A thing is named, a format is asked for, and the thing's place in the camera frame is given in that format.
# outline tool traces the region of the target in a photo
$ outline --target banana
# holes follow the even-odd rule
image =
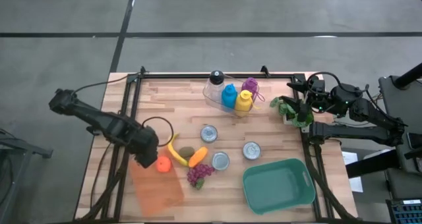
[[[173,142],[174,140],[179,136],[179,134],[174,134],[173,138],[171,138],[170,143],[167,145],[167,147],[169,148],[170,153],[172,154],[172,156],[182,165],[184,166],[188,166],[188,162],[187,160],[183,159],[183,157],[181,157],[173,148]]]

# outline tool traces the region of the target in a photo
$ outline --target yellow bottle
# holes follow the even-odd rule
[[[239,117],[244,117],[249,114],[249,110],[251,109],[251,105],[253,104],[252,101],[252,93],[248,90],[243,90],[236,98],[235,104],[235,113]]]

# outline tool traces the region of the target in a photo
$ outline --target grapes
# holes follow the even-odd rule
[[[214,171],[215,169],[209,165],[198,164],[196,167],[189,169],[187,180],[193,187],[199,189],[204,183],[205,176],[211,175]]]

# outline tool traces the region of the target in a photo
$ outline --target black bottle cap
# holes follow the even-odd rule
[[[224,73],[220,70],[214,70],[210,74],[210,81],[214,85],[220,85],[224,82]]]

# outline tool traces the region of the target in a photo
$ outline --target plastic bottle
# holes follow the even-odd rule
[[[249,114],[249,110],[253,104],[252,92],[243,90],[237,96],[235,104],[235,113],[239,117],[244,117]]]
[[[217,107],[222,103],[222,92],[224,90],[224,73],[219,70],[212,71],[206,82],[204,95],[215,102]]]
[[[248,78],[242,84],[242,90],[248,90],[252,92],[252,99],[255,101],[256,95],[258,94],[258,82],[255,80],[255,78]]]
[[[230,112],[235,108],[237,92],[233,84],[228,84],[222,93],[222,105],[224,110]]]

